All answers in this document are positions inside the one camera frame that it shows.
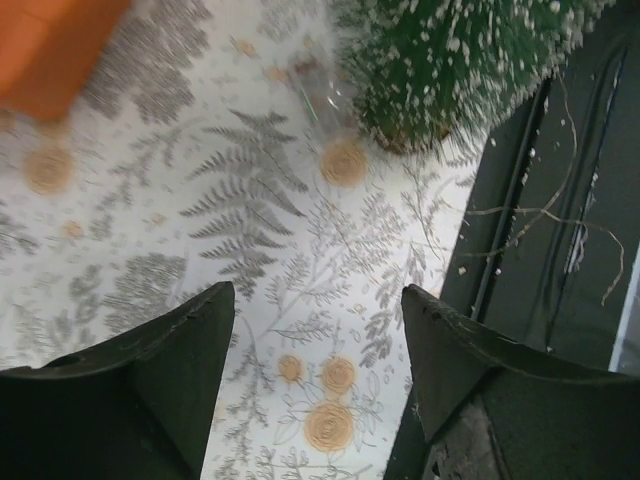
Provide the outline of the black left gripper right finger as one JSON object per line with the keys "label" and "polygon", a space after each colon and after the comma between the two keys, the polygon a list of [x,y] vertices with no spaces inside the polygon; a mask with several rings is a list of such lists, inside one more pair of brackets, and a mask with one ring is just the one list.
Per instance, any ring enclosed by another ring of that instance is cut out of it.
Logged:
{"label": "black left gripper right finger", "polygon": [[428,479],[635,479],[639,381],[529,348],[402,294]]}

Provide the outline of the small green christmas tree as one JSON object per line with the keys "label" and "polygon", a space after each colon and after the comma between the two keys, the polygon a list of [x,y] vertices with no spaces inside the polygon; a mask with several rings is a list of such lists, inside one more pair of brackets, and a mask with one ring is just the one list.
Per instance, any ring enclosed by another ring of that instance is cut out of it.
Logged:
{"label": "small green christmas tree", "polygon": [[592,31],[607,1],[333,1],[359,130],[394,153],[506,119]]}

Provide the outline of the clear plastic ornament tag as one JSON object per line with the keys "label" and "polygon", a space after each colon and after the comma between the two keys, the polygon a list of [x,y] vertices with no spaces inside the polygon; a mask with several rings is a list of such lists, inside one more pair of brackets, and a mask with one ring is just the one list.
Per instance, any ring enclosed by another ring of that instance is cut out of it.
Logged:
{"label": "clear plastic ornament tag", "polygon": [[354,88],[338,73],[322,47],[299,50],[288,60],[288,75],[311,125],[323,141],[354,134]]}

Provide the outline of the orange plastic tub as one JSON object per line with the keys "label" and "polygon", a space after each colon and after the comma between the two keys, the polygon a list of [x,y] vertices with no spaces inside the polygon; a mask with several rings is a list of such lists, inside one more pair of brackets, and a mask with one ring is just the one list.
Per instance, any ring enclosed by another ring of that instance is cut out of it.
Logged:
{"label": "orange plastic tub", "polygon": [[1,3],[1,108],[37,120],[67,114],[128,0]]}

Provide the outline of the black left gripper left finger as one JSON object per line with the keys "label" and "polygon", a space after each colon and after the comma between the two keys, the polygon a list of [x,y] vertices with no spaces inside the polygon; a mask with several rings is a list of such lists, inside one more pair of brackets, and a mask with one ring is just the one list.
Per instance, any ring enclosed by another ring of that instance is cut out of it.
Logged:
{"label": "black left gripper left finger", "polygon": [[234,317],[221,282],[95,346],[3,371],[2,477],[199,478]]}

